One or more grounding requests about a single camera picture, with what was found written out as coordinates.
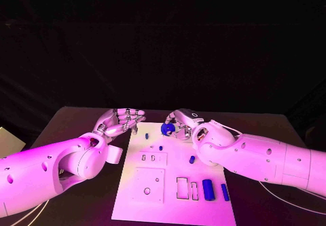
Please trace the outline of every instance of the black curtain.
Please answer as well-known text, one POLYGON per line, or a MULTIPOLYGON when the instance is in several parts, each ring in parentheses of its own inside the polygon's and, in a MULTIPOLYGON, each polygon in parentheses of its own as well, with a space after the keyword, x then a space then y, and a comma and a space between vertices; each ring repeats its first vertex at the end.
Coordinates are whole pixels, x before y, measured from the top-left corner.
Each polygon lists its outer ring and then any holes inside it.
POLYGON ((326 113, 325 6, 10 1, 0 123, 29 144, 64 106, 326 113))

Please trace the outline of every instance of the small blue piece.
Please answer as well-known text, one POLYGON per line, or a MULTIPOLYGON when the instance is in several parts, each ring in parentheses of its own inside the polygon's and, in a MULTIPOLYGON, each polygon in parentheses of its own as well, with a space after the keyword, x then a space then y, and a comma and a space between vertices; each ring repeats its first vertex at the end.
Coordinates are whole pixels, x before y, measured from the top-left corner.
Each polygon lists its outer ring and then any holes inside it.
POLYGON ((191 162, 191 164, 194 164, 194 162, 195 162, 195 156, 191 157, 189 162, 191 162))
POLYGON ((227 185, 221 184, 222 186, 222 195, 224 195, 224 200, 230 201, 230 194, 228 194, 228 190, 227 190, 227 185))
POLYGON ((204 188, 205 200, 214 201, 215 195, 214 195, 214 189, 212 189, 212 181, 210 179, 202 181, 202 188, 204 188))
POLYGON ((166 132, 175 132, 175 125, 172 124, 172 123, 169 123, 169 124, 162 124, 162 134, 165 135, 165 136, 171 136, 166 132))

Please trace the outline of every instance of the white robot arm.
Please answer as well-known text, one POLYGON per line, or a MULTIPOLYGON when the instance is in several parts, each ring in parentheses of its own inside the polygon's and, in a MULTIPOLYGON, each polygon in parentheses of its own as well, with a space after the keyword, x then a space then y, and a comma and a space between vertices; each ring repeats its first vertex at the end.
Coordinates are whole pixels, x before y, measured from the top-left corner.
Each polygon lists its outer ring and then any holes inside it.
POLYGON ((106 162, 119 164, 123 149, 109 145, 132 128, 145 112, 110 109, 94 130, 80 138, 34 148, 0 159, 0 218, 19 213, 100 173, 106 162))
POLYGON ((188 109, 171 113, 163 127, 166 136, 182 140, 192 138, 198 157, 207 165, 221 164, 231 172, 257 181, 295 186, 326 196, 325 152, 241 134, 214 120, 204 122, 198 113, 188 109), (178 132, 171 129, 172 119, 181 129, 178 132))

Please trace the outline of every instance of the dark tabletop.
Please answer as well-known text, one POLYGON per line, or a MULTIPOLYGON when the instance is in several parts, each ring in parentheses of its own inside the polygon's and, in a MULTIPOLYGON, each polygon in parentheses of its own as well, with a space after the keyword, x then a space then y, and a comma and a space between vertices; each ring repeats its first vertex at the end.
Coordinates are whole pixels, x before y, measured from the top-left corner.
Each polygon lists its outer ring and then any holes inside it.
MULTIPOLYGON (((77 138, 84 133, 91 132, 98 117, 107 110, 109 109, 104 108, 84 107, 61 108, 32 148, 77 138)), ((146 122, 163 123, 172 110, 146 110, 146 122)), ((285 115, 199 113, 207 120, 214 119, 243 133, 264 136, 292 145, 305 147, 305 143, 300 140, 285 115)), ((129 140, 130 131, 120 135, 110 143, 124 149, 119 165, 106 163, 103 171, 96 178, 74 185, 64 194, 49 200, 48 206, 32 226, 163 225, 160 223, 111 220, 129 140)), ((326 225, 325 215, 308 212, 289 205, 267 192, 257 181, 231 173, 227 169, 224 172, 238 226, 326 225)), ((273 193, 283 199, 309 209, 326 212, 325 200, 315 198, 315 196, 305 193, 297 188, 273 184, 266 185, 273 193)), ((29 224, 38 215, 41 208, 18 224, 18 226, 29 224)), ((28 213, 29 211, 25 211, 0 218, 0 225, 9 226, 28 213)))

